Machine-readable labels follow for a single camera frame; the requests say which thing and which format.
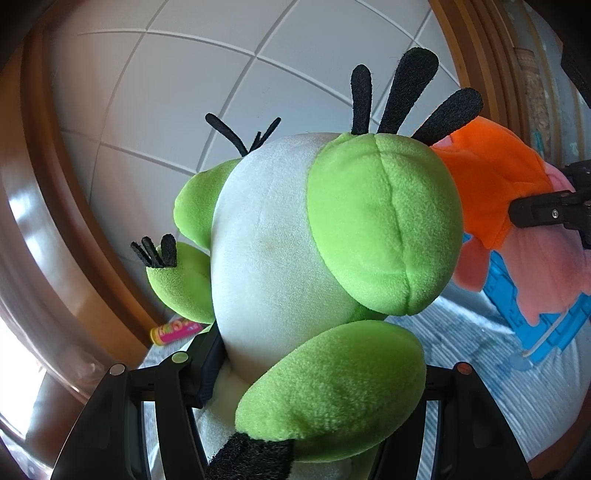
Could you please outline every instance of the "brown wooden frame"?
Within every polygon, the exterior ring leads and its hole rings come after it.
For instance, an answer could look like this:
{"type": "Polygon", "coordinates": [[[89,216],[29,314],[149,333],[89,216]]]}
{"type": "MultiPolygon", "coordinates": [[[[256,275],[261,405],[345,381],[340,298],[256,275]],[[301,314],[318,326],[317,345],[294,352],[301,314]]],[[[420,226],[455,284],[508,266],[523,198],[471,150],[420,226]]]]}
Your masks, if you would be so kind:
{"type": "Polygon", "coordinates": [[[499,0],[429,0],[452,52],[461,87],[478,90],[482,116],[530,143],[515,33],[499,0]]]}
{"type": "Polygon", "coordinates": [[[63,304],[111,358],[135,367],[164,323],[109,245],[76,180],[51,91],[50,27],[70,11],[56,3],[0,72],[0,187],[40,207],[23,238],[37,233],[37,264],[63,304]]]}

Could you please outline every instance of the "green plush arm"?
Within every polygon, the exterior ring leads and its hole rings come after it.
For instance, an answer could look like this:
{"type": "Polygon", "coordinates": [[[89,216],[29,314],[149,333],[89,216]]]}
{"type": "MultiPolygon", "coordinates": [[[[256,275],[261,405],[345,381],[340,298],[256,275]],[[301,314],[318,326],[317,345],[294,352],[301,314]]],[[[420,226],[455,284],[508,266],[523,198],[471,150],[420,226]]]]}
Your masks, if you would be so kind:
{"type": "Polygon", "coordinates": [[[226,179],[240,158],[202,171],[189,180],[174,201],[174,223],[203,249],[211,250],[213,211],[226,179]]]}
{"type": "Polygon", "coordinates": [[[194,322],[213,323],[209,257],[182,242],[178,242],[176,248],[176,267],[146,268],[150,286],[158,298],[179,315],[194,322]]]}
{"type": "Polygon", "coordinates": [[[426,365],[418,339],[361,320],[310,339],[242,397],[236,430],[267,441],[295,439],[295,458],[329,462],[364,452],[416,408],[426,365]]]}

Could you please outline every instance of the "orange plush toy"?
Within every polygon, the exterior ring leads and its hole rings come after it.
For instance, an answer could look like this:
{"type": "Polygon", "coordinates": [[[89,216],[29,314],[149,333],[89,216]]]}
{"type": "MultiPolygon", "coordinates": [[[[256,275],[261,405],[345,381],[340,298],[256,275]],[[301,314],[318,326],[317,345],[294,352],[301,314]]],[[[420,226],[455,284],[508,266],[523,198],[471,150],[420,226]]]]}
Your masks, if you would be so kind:
{"type": "Polygon", "coordinates": [[[513,228],[509,204],[552,192],[544,161],[510,130],[482,117],[432,146],[456,182],[464,230],[454,281],[480,291],[486,282],[491,250],[499,250],[513,228]]]}

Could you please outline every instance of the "black mount bracket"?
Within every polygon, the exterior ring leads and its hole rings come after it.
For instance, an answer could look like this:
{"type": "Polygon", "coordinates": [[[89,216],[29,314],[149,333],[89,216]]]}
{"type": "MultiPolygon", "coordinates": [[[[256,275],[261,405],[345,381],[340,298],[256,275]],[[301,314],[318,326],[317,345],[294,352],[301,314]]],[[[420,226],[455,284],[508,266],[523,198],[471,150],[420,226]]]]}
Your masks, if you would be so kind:
{"type": "Polygon", "coordinates": [[[509,219],[518,228],[560,225],[579,231],[583,247],[591,249],[591,160],[561,169],[575,192],[544,193],[513,200],[509,219]]]}
{"type": "MultiPolygon", "coordinates": [[[[187,352],[156,367],[114,365],[86,404],[51,480],[150,480],[142,404],[155,402],[167,480],[205,480],[207,459],[193,416],[213,393],[226,358],[214,324],[187,352]]],[[[426,406],[439,402],[432,480],[531,480],[504,416],[472,366],[427,367],[424,395],[410,418],[379,448],[368,480],[415,480],[426,406]]]]}

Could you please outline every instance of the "window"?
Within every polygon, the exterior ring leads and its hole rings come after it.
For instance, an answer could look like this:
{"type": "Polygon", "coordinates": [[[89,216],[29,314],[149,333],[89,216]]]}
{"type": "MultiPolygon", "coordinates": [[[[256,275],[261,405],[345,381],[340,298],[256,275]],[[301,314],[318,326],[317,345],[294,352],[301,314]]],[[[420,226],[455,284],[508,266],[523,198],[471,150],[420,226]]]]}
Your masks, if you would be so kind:
{"type": "Polygon", "coordinates": [[[0,319],[0,420],[23,440],[46,371],[0,319]]]}

